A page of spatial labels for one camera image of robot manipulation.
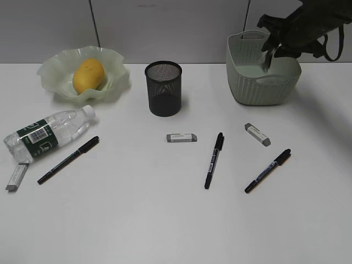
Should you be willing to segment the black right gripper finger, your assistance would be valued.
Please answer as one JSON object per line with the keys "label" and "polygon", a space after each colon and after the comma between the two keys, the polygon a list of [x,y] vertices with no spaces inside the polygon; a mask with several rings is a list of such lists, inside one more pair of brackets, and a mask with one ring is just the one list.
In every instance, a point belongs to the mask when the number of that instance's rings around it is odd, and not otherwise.
{"label": "black right gripper finger", "polygon": [[290,48],[286,48],[285,46],[279,46],[275,53],[275,58],[282,58],[282,57],[290,57],[290,58],[299,58],[301,56],[301,52],[292,50]]}
{"label": "black right gripper finger", "polygon": [[261,51],[267,52],[269,50],[277,49],[281,45],[281,37],[278,32],[270,33],[268,39],[263,44]]}

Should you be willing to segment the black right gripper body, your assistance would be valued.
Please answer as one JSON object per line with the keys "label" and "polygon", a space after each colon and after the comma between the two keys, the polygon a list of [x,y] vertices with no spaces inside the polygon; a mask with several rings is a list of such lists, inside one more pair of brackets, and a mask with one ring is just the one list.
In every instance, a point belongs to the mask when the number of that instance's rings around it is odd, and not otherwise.
{"label": "black right gripper body", "polygon": [[295,51],[312,54],[315,58],[322,57],[326,48],[318,39],[324,35],[306,15],[303,7],[296,9],[286,18],[264,14],[260,17],[257,27],[266,28],[280,34],[280,46]]}

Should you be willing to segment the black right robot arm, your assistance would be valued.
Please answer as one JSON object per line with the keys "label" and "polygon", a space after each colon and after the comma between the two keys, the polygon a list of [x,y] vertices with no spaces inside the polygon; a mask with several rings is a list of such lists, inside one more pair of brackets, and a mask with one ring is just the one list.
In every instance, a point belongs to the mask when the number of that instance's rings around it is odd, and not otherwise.
{"label": "black right robot arm", "polygon": [[[351,1],[302,1],[286,18],[264,14],[257,26],[266,28],[269,37],[261,51],[275,50],[274,56],[299,58],[302,53],[337,61],[344,46],[344,25],[351,23]],[[339,30],[339,50],[335,59],[327,53],[328,33]]]}

